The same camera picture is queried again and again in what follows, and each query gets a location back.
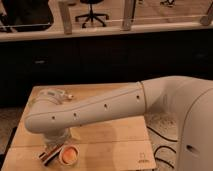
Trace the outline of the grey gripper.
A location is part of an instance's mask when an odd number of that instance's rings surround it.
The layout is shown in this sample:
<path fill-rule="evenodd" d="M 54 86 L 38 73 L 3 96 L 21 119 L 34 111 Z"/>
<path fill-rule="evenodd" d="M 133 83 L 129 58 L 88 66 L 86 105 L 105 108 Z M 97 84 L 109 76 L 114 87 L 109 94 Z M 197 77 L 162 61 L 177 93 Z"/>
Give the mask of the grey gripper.
<path fill-rule="evenodd" d="M 43 137 L 47 146 L 54 146 L 50 149 L 46 149 L 39 155 L 39 159 L 42 163 L 48 163 L 60 153 L 63 147 L 62 144 L 70 138 L 70 131 L 68 129 L 53 131 L 45 133 Z"/>

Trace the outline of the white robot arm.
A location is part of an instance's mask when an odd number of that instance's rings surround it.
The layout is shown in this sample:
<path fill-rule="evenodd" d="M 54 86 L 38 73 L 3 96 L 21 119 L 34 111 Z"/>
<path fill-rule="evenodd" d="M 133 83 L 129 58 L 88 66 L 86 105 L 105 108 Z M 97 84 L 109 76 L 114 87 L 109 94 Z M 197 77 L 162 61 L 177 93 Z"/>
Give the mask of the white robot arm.
<path fill-rule="evenodd" d="M 59 143 L 67 139 L 70 127 L 160 110 L 177 119 L 175 171 L 213 171 L 213 80 L 160 77 L 68 104 L 62 91 L 43 89 L 25 118 L 25 128 Z"/>

